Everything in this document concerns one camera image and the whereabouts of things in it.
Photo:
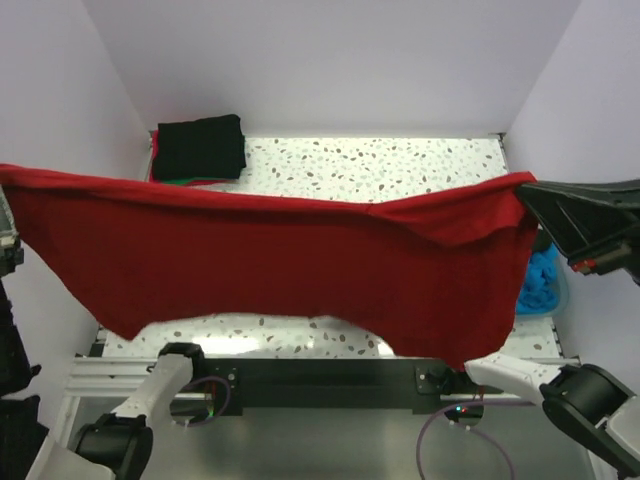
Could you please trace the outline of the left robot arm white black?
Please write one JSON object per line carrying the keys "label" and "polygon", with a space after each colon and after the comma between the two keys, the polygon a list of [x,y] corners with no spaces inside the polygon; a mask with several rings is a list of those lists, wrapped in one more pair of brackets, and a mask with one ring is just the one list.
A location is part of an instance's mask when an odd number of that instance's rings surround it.
{"label": "left robot arm white black", "polygon": [[1,476],[4,479],[138,479],[151,458],[154,435],[171,422],[181,391],[207,380],[202,348],[169,343],[149,376],[123,403],[81,428],[72,447],[38,420],[37,395],[18,400],[40,373],[30,363],[8,296],[1,297]]}

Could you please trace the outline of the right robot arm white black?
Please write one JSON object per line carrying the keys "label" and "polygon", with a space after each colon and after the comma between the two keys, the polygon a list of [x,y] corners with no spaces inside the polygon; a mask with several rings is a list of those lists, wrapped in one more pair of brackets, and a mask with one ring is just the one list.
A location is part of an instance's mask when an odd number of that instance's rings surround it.
{"label": "right robot arm white black", "polygon": [[[521,203],[548,232],[568,266],[582,275],[625,271],[639,279],[639,182],[528,183]],[[494,387],[539,406],[561,432],[613,467],[639,476],[639,396],[592,364],[545,366],[494,353],[445,369],[459,393]]]}

